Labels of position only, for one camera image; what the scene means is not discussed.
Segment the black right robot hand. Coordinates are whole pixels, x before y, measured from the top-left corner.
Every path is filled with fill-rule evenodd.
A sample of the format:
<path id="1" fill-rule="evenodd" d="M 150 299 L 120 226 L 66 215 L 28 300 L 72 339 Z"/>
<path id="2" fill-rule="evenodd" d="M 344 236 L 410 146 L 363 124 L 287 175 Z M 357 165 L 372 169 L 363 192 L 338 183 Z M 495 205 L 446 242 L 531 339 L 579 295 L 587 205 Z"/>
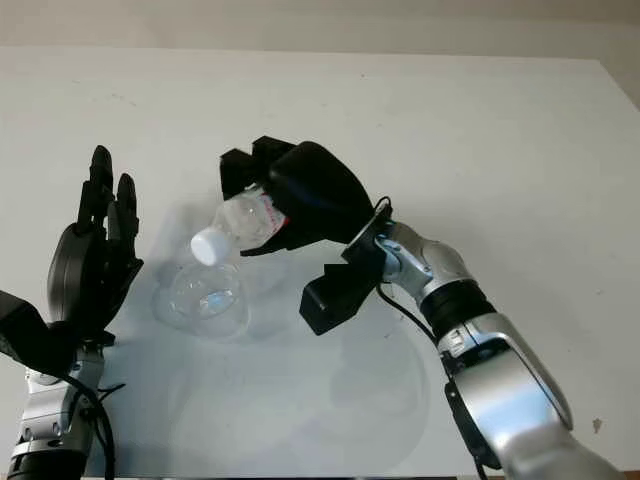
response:
<path id="1" fill-rule="evenodd" d="M 249 153 L 231 149 L 220 157 L 225 200 L 256 184 L 288 221 L 243 257 L 295 250 L 318 241 L 348 244 L 373 217 L 373 204 L 356 175 L 323 146 L 292 144 L 262 136 Z"/>

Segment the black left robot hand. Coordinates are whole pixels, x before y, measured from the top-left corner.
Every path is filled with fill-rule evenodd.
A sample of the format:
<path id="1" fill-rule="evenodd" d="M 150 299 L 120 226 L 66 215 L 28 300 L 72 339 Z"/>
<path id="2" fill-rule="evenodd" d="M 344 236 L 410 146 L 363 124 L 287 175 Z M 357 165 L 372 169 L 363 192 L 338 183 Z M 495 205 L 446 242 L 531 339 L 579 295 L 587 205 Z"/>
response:
<path id="1" fill-rule="evenodd" d="M 98 145 L 83 182 L 76 221 L 63 231 L 48 272 L 52 329 L 76 344 L 98 339 L 143 266 L 133 178 L 114 181 L 109 150 Z"/>

